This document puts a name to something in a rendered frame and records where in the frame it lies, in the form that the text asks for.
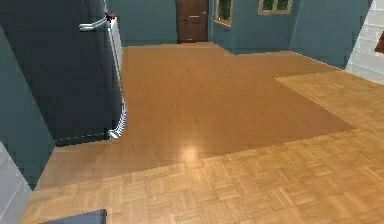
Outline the wood framed window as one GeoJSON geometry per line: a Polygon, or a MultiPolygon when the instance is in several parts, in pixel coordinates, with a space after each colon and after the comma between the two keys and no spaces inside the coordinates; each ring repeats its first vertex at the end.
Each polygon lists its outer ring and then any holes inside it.
{"type": "Polygon", "coordinates": [[[289,14],[293,0],[259,0],[259,15],[289,14]]]}
{"type": "Polygon", "coordinates": [[[230,27],[232,24],[233,0],[215,0],[214,21],[218,24],[230,27]]]}

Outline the dark grey fridge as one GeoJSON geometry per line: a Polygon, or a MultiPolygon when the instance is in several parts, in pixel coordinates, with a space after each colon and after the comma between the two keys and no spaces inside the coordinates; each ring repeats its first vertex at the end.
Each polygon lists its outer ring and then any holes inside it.
{"type": "Polygon", "coordinates": [[[122,135],[126,107],[107,0],[0,0],[0,26],[56,144],[122,135]],[[103,18],[97,30],[79,30],[103,18]]]}

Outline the dark brown room door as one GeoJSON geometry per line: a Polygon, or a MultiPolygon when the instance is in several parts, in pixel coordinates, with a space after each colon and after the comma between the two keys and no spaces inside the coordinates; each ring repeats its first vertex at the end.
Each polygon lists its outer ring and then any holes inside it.
{"type": "Polygon", "coordinates": [[[208,0],[176,0],[177,42],[208,40],[208,0]]]}

